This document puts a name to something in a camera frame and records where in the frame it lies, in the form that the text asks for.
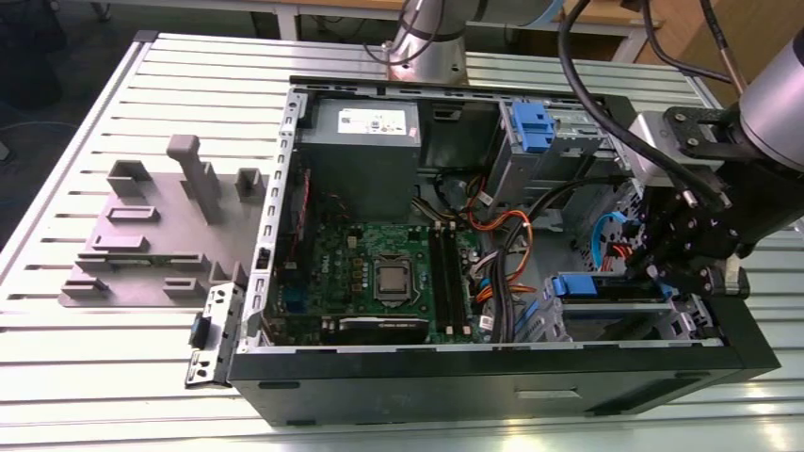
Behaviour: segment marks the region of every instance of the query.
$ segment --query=power supply label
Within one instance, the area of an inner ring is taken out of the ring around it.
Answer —
[[[337,113],[340,134],[407,135],[404,111],[344,108]]]

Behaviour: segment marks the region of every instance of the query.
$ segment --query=ram slot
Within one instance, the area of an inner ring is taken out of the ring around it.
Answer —
[[[464,281],[461,276],[461,257],[457,252],[455,231],[443,234],[447,287],[449,290],[451,324],[456,334],[465,333],[467,305],[464,297]]]
[[[449,294],[445,279],[441,235],[443,232],[440,230],[429,230],[429,272],[432,279],[432,294],[436,303],[436,330],[440,332],[451,332],[452,314],[449,312]]]

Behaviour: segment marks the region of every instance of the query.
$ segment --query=aluminum extrusion table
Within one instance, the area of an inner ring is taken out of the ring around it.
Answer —
[[[588,62],[593,92],[636,109],[711,105],[663,67]],[[767,239],[745,262],[749,307],[783,368],[628,417],[271,428],[233,390],[184,389],[196,309],[65,309],[56,300],[117,159],[176,169],[171,134],[201,137],[219,174],[272,173],[288,76],[381,78],[357,46],[161,34],[135,42],[0,254],[0,444],[123,450],[801,450],[804,241]],[[548,58],[469,54],[471,84],[567,90]]]

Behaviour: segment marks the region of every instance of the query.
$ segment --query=green motherboard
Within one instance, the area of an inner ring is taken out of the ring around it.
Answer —
[[[284,288],[281,295],[288,309],[287,337],[293,345],[320,342],[320,321],[327,316],[425,319],[427,343],[480,340],[463,278],[477,259],[476,236],[472,231],[439,231],[452,237],[449,248],[440,250],[444,258],[432,256],[435,233],[427,226],[375,223],[319,227],[307,290]],[[444,276],[447,261],[457,269]],[[445,326],[449,319],[443,319],[449,308],[440,301],[447,297],[439,284],[447,285],[445,278],[452,284],[451,300],[463,304],[457,310],[452,308],[452,316],[465,317],[463,322],[452,322],[455,327]]]

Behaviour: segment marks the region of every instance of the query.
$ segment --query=cpu socket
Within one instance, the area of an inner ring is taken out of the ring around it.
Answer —
[[[375,261],[375,300],[389,308],[411,300],[411,261],[404,257]]]

